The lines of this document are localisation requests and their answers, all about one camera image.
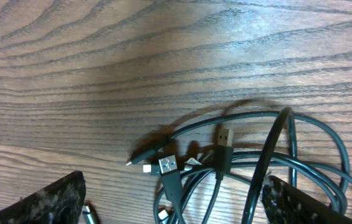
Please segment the cable connector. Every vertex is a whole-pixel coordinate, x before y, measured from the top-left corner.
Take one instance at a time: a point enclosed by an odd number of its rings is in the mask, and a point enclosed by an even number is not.
[[[176,157],[167,156],[159,160],[161,169],[161,181],[166,199],[173,204],[173,210],[179,221],[185,223],[181,211],[181,197],[183,197],[183,186],[181,185],[180,171],[178,171]]]
[[[97,224],[96,214],[93,212],[89,203],[83,205],[82,215],[86,224]]]
[[[167,143],[169,143],[169,138],[167,136],[164,136],[159,140],[154,140],[150,142],[141,149],[135,151],[126,163],[126,166],[131,164],[137,164],[145,159],[149,159],[151,156],[155,155],[159,149],[165,147]]]
[[[166,209],[163,209],[161,212],[158,214],[159,219],[161,220],[161,224],[167,224],[169,220],[169,213],[166,211]]]
[[[185,166],[184,166],[184,171],[186,172],[186,171],[190,171],[190,170],[192,170],[194,168],[194,166],[192,166],[192,165],[189,165],[189,164],[186,164]]]
[[[158,163],[145,163],[143,164],[143,172],[148,173],[149,175],[160,175],[161,169]]]
[[[228,174],[231,171],[232,155],[234,153],[233,140],[233,130],[222,129],[219,131],[213,157],[213,167],[216,170],[217,180],[223,180],[224,174]]]

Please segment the wooden table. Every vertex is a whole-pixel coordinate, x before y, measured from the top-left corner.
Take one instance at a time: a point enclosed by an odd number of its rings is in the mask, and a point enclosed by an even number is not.
[[[0,0],[0,209],[81,170],[103,223],[152,223],[158,178],[125,166],[136,145],[285,105],[341,135],[352,175],[352,0]],[[224,126],[237,147],[260,149],[273,120]],[[182,159],[205,150],[214,128],[170,150]],[[302,122],[297,131],[301,159],[340,166],[323,131]],[[277,150],[285,146],[284,135]],[[189,223],[201,222],[213,186],[210,177],[196,189]],[[298,186],[326,202],[305,177]],[[248,188],[225,180],[209,223],[240,223]],[[352,218],[352,186],[347,197]],[[255,222],[267,222],[261,206]]]

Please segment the metal connector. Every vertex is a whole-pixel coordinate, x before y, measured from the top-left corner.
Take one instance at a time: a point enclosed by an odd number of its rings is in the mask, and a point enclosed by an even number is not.
[[[149,173],[152,171],[152,165],[151,164],[143,164],[143,172],[144,173]]]
[[[225,147],[232,147],[234,131],[232,129],[221,129],[217,138],[217,144]]]
[[[159,219],[161,220],[161,224],[167,224],[169,220],[169,214],[166,211],[166,209],[163,209],[161,212],[158,214]]]
[[[184,166],[184,171],[189,171],[189,170],[192,170],[194,167],[192,165],[185,165]]]
[[[83,214],[83,218],[84,218],[84,221],[86,222],[86,224],[97,224],[95,214],[93,213],[92,209],[90,208],[90,205],[88,205],[88,204],[83,205],[82,214]]]
[[[172,155],[172,156],[168,156],[160,159],[159,166],[161,167],[162,174],[177,170],[176,157]]]

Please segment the black cord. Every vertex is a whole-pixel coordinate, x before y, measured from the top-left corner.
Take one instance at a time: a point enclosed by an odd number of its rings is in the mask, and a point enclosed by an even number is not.
[[[207,206],[207,210],[205,216],[203,217],[202,224],[206,224],[209,220],[209,216],[211,215],[212,209],[214,207],[214,202],[216,202],[217,195],[219,194],[221,180],[216,180],[216,184],[214,185],[214,190],[212,194],[211,201],[209,202],[209,206]]]
[[[242,223],[251,224],[255,213],[256,204],[262,191],[264,177],[269,168],[270,160],[275,150],[278,138],[282,132],[283,126],[289,119],[292,112],[290,107],[284,108],[277,116],[269,135],[264,143],[263,150],[260,153],[259,161],[257,161],[256,169],[253,174],[252,183],[250,184],[248,196],[246,198],[245,208],[242,215]]]
[[[185,224],[186,222],[184,221],[184,218],[183,218],[183,215],[182,215],[183,212],[181,211],[181,207],[179,205],[177,205],[177,206],[173,205],[173,209],[174,209],[174,212],[175,212],[179,222],[181,224]]]
[[[294,114],[290,108],[284,108],[281,111],[281,113],[277,111],[259,111],[259,112],[230,114],[226,116],[207,119],[194,124],[190,124],[188,126],[185,126],[175,131],[167,138],[166,142],[168,142],[168,140],[170,139],[176,138],[177,136],[183,133],[186,133],[190,130],[200,128],[203,126],[218,124],[218,123],[230,121],[233,119],[257,118],[257,117],[264,117],[264,116],[276,116],[277,119],[275,120],[272,130],[269,133],[269,136],[266,140],[263,151],[262,152],[258,152],[258,151],[235,152],[233,155],[233,160],[259,157],[258,162],[233,162],[232,163],[233,169],[242,168],[242,167],[256,167],[255,174],[252,179],[253,184],[250,186],[247,202],[245,205],[246,211],[244,211],[242,223],[251,223],[252,221],[253,213],[259,196],[258,193],[260,193],[261,185],[263,182],[262,179],[264,178],[264,175],[267,171],[268,166],[289,166],[290,183],[294,187],[296,186],[296,183],[297,183],[297,171],[301,172],[303,175],[307,176],[309,179],[311,179],[316,184],[318,184],[325,191],[325,193],[331,200],[332,209],[344,215],[347,209],[347,199],[344,193],[346,192],[348,183],[349,182],[352,183],[352,177],[349,175],[349,172],[350,172],[349,159],[348,159],[348,154],[347,154],[345,145],[343,144],[343,141],[341,140],[339,135],[337,135],[334,132],[334,130],[332,130],[326,124],[302,114]],[[314,124],[315,126],[318,126],[322,130],[327,132],[332,137],[340,152],[341,170],[325,164],[320,164],[316,162],[304,162],[304,161],[299,161],[297,159],[297,140],[296,140],[296,129],[295,129],[294,119],[298,119],[301,121],[306,121],[308,123]],[[287,124],[288,142],[290,145],[289,155],[274,152],[275,144],[277,142],[279,134],[282,131],[282,128],[285,125],[285,123]],[[328,170],[340,175],[341,181],[339,186],[337,186],[337,184],[334,183],[324,173],[317,170],[316,167],[320,169]],[[213,172],[214,172],[213,168],[205,167],[203,165],[181,174],[182,179],[186,177],[191,177],[191,176],[192,176],[192,179],[190,182],[188,182],[186,186],[186,190],[184,191],[183,197],[181,199],[181,211],[178,211],[177,213],[179,213],[180,215],[182,214],[197,185],[205,177],[207,177],[210,173],[213,173]],[[241,177],[236,174],[228,173],[228,174],[225,174],[225,176],[241,181],[245,184],[250,184],[249,179],[246,179],[245,177]],[[204,217],[203,223],[207,222],[207,219],[209,218],[209,214],[212,210],[212,206],[214,205],[214,202],[216,200],[217,193],[219,191],[216,188],[216,186],[214,189],[214,194],[212,196],[211,202],[209,203],[208,211],[206,212],[206,215]],[[158,212],[159,212],[158,205],[159,205],[159,200],[163,196],[163,194],[164,194],[164,191],[163,189],[161,189],[158,192],[158,196],[155,198],[155,201],[154,201],[154,207],[153,207],[154,218],[157,224],[159,224],[160,222],[158,218]],[[172,215],[170,216],[168,223],[175,224],[179,219],[180,217],[176,218],[174,215]]]

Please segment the usb cable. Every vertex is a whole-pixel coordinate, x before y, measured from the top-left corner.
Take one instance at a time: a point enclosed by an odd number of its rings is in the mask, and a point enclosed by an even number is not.
[[[221,129],[219,131],[217,136],[217,146],[214,149],[213,157],[213,168],[216,171],[216,184],[214,185],[212,198],[207,206],[202,224],[206,224],[209,220],[217,195],[219,194],[221,181],[223,180],[224,175],[229,174],[231,171],[232,157],[234,153],[234,148],[232,147],[233,139],[233,130]]]
[[[173,210],[181,224],[185,224],[181,211],[181,197],[183,186],[181,185],[180,171],[178,171],[176,157],[174,155],[159,160],[161,169],[161,181],[166,199],[173,204]]]

